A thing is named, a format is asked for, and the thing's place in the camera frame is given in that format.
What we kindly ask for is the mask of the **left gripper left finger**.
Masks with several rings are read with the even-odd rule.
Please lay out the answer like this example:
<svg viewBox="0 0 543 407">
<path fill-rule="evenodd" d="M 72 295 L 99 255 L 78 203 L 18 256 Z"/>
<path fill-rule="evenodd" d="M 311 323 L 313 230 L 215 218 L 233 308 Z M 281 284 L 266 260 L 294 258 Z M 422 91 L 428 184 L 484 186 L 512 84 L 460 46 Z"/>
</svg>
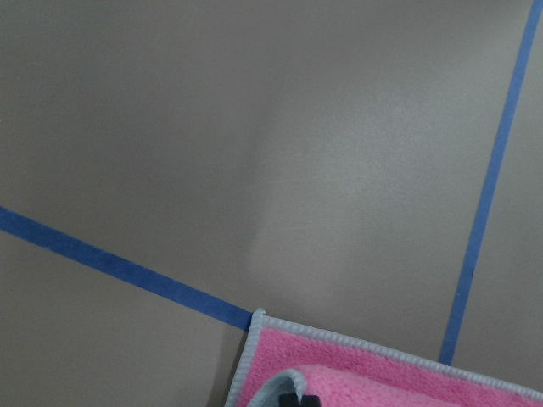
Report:
<svg viewBox="0 0 543 407">
<path fill-rule="evenodd" d="M 295 393 L 281 394 L 279 396 L 280 407 L 299 407 L 299 398 Z"/>
</svg>

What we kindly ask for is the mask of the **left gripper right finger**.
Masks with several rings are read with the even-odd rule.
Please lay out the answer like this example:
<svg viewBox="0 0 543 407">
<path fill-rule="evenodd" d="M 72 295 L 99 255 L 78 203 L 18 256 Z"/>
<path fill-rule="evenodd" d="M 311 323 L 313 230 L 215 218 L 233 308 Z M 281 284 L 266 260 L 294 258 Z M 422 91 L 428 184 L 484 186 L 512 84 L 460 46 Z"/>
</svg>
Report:
<svg viewBox="0 0 543 407">
<path fill-rule="evenodd" d="M 319 397 L 316 395 L 303 395 L 301 407 L 319 407 Z"/>
</svg>

